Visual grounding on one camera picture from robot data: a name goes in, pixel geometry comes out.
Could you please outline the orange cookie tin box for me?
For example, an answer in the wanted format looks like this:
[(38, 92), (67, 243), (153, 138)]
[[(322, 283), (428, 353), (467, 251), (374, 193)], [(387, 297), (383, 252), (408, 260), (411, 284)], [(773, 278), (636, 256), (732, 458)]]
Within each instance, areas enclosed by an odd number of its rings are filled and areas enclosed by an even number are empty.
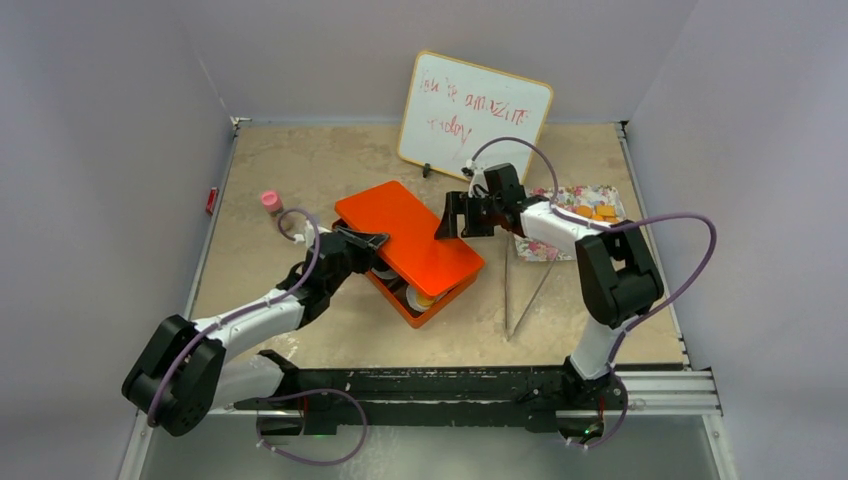
[[(341, 216), (333, 223), (361, 231), (388, 229), (390, 239), (380, 248), (379, 256), (385, 269), (391, 268), (399, 277), (381, 280), (370, 270), (366, 278), (412, 328), (423, 326), (456, 299), (477, 280), (485, 265), (483, 258), (464, 241), (435, 240), (438, 223), (432, 214), (422, 220), (375, 222), (357, 222)], [(408, 285), (429, 296), (442, 295), (442, 299), (426, 312), (415, 312), (405, 299)]]

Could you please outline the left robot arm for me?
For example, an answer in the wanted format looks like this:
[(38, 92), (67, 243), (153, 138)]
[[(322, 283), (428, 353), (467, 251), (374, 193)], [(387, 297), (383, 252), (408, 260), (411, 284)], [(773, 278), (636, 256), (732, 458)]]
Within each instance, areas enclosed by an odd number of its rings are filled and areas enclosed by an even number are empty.
[(303, 261), (257, 300), (224, 314), (190, 321), (171, 315), (156, 328), (129, 370), (121, 393), (149, 422), (178, 437), (221, 404), (223, 371), (246, 350), (317, 319), (353, 274), (379, 261), (387, 233), (337, 226), (319, 233)]

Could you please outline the orange tin lid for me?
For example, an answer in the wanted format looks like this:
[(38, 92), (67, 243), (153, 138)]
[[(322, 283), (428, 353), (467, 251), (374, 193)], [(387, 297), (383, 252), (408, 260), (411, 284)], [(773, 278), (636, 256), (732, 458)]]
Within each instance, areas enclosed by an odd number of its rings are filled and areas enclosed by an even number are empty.
[(389, 240), (380, 247), (379, 256), (427, 296), (447, 292), (485, 265), (463, 240), (437, 240), (440, 218), (398, 181), (343, 198), (334, 209), (354, 230), (387, 233)]

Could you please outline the metal tongs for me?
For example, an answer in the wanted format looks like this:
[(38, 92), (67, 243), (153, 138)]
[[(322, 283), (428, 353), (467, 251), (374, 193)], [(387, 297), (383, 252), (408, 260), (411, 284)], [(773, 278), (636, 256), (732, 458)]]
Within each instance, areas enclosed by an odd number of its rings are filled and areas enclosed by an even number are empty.
[(504, 337), (504, 340), (507, 343), (509, 343), (512, 340), (512, 338), (518, 332), (519, 327), (521, 326), (522, 322), (527, 318), (528, 314), (530, 313), (530, 309), (534, 305), (534, 303), (535, 303), (537, 297), (539, 296), (542, 288), (544, 287), (545, 283), (547, 282), (547, 279), (548, 279), (548, 277), (551, 273), (551, 270), (553, 269), (554, 265), (556, 264), (557, 257), (559, 255), (558, 250), (554, 250), (554, 253), (551, 254), (551, 255), (545, 255), (545, 260), (547, 262), (546, 270), (545, 270), (544, 274), (542, 275), (542, 277), (541, 277), (538, 285), (536, 286), (535, 290), (533, 291), (530, 299), (528, 300), (527, 304), (525, 305), (524, 309), (522, 310), (522, 313), (519, 316), (518, 320), (514, 324), (511, 324), (512, 310), (511, 310), (511, 306), (510, 306), (510, 300), (511, 300), (511, 297), (510, 297), (510, 288), (511, 288), (511, 286), (510, 286), (510, 265), (511, 265), (511, 252), (513, 250), (514, 250), (514, 242), (512, 240), (507, 239), (504, 242), (504, 269), (503, 269), (503, 313), (504, 313), (504, 318), (503, 318), (503, 324), (502, 324), (503, 337)]

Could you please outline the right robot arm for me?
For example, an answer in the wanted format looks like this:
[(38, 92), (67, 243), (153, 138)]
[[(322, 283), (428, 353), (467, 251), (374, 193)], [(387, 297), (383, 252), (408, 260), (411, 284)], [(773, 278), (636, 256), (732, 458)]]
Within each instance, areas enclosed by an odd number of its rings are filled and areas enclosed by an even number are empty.
[(580, 290), (589, 320), (568, 361), (561, 392), (584, 407), (601, 391), (624, 329), (662, 298), (664, 286), (640, 230), (631, 222), (594, 221), (559, 207), (545, 196), (530, 195), (510, 163), (483, 168), (468, 161), (465, 191), (445, 196), (437, 240), (490, 237), (495, 228), (539, 241), (576, 260)]

